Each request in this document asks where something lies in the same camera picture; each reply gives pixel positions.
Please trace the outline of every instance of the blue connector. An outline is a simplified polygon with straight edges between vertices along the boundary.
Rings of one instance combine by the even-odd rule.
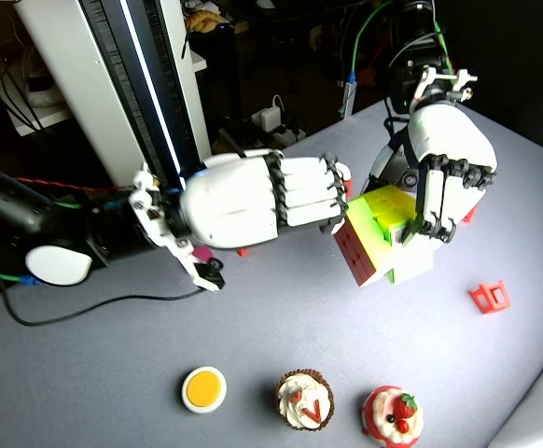
[[[34,287],[35,285],[41,285],[41,282],[32,275],[21,275],[19,277],[19,283],[21,285],[28,285],[30,287]]]

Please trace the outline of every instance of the yellow button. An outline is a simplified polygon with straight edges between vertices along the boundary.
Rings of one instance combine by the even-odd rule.
[[[221,384],[217,375],[211,371],[202,371],[188,382],[187,398],[194,406],[211,406],[219,397]]]

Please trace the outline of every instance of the light strip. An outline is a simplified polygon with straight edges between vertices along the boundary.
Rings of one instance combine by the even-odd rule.
[[[161,129],[163,130],[163,136],[166,139],[166,144],[168,145],[168,149],[172,154],[174,168],[176,169],[178,177],[180,178],[180,185],[182,186],[182,189],[185,189],[185,179],[183,179],[180,175],[180,163],[178,162],[178,158],[176,157],[176,151],[174,151],[174,144],[172,143],[172,138],[170,137],[170,133],[168,132],[166,120],[164,119],[163,113],[161,112],[160,101],[158,100],[158,95],[156,94],[156,90],[153,87],[153,81],[151,80],[151,75],[149,74],[149,68],[147,67],[147,62],[145,60],[145,56],[143,55],[143,50],[141,49],[141,43],[139,42],[139,36],[137,35],[137,32],[134,28],[134,23],[132,22],[132,15],[131,11],[129,10],[129,5],[127,4],[126,0],[120,0],[120,6],[122,7],[122,12],[124,13],[124,19],[129,26],[132,44],[134,45],[134,50],[137,53],[137,57],[139,58],[139,64],[141,65],[141,70],[143,71],[143,77],[145,78],[145,81],[147,83],[149,95],[151,95],[151,101],[156,108],[156,114],[158,115]]]

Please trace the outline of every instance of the rubik's cube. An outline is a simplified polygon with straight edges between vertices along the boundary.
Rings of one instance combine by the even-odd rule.
[[[426,245],[402,245],[406,225],[416,217],[415,201],[407,193],[388,185],[348,205],[334,238],[360,287],[384,275],[401,283],[433,267],[433,250]]]

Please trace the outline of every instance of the gray tabletop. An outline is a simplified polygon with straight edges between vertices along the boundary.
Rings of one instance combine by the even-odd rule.
[[[227,285],[174,303],[125,301],[59,325],[27,329],[0,302],[0,447],[371,446],[358,408],[400,385],[425,407],[419,448],[481,448],[543,368],[543,148],[478,114],[499,175],[475,220],[442,247],[432,272],[398,287],[359,289],[331,237],[293,231],[241,259],[218,254]],[[375,105],[291,147],[335,152],[360,189],[386,141]],[[466,291],[504,279],[512,306],[482,315]],[[192,290],[162,251],[125,259],[79,287],[16,287],[28,319],[128,293]],[[228,381],[214,413],[179,398],[192,369]],[[287,428],[277,379],[320,370],[336,413],[318,433]]]

